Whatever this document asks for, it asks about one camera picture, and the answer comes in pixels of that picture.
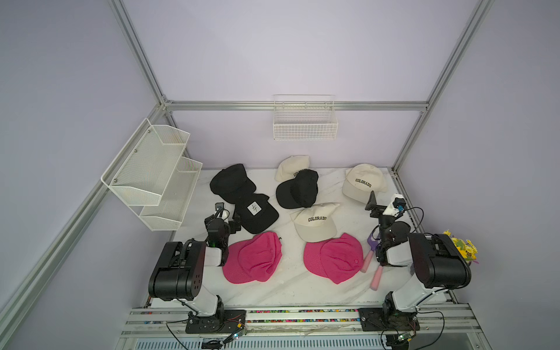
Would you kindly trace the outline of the black cap with white patch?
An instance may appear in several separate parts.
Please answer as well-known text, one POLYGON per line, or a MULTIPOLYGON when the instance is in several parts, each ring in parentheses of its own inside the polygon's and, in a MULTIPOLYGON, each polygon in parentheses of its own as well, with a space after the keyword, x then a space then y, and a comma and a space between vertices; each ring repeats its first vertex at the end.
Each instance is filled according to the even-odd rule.
POLYGON ((266 232, 279 218, 278 211, 268 202, 266 194, 253 193, 235 205, 243 229, 251 234, 266 232))

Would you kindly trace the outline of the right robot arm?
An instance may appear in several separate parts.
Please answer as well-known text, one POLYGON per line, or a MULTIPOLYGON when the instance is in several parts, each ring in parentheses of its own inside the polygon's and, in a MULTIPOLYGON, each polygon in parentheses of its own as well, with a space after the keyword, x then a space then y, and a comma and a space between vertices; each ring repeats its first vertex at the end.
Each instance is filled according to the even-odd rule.
POLYGON ((372 191, 365 209, 378 220, 367 238, 370 251, 361 271, 365 273, 376 260, 378 268, 370 288, 379 288, 386 267, 410 268, 411 278, 398 290, 388 293, 379 311, 383 317, 414 316, 418 307, 439 292, 462 289, 470 283, 469 264, 445 234, 413 233, 402 221, 408 204, 395 194, 388 206, 377 204, 372 191))

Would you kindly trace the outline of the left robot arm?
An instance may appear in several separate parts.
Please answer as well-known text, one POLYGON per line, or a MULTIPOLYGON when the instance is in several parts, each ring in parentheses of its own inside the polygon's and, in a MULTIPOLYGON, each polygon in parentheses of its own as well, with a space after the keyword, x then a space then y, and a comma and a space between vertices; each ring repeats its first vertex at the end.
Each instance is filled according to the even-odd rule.
POLYGON ((148 282, 151 298, 179 301, 196 316, 216 316, 223 307, 220 297, 204 287, 204 268, 223 267, 229 256, 229 238, 241 230, 237 214, 230 219, 224 203, 216 203, 214 214, 204 220, 203 241, 168 242, 148 282))

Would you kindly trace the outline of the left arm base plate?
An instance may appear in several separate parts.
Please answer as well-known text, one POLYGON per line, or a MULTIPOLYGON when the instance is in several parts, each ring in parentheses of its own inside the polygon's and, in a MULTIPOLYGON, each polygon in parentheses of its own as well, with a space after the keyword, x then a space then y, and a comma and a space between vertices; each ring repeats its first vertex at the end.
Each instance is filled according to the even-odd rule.
POLYGON ((242 328, 246 323, 246 310, 218 310, 213 316, 198 316, 189 313, 185 326, 186 334, 230 334, 242 328))

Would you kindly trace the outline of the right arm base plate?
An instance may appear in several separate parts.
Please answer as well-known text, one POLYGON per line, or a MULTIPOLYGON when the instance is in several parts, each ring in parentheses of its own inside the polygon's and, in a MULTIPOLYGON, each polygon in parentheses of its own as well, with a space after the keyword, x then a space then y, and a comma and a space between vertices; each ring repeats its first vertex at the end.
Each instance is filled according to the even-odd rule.
POLYGON ((382 308, 361 308, 358 313, 364 332, 420 330, 415 313, 385 312, 382 308))

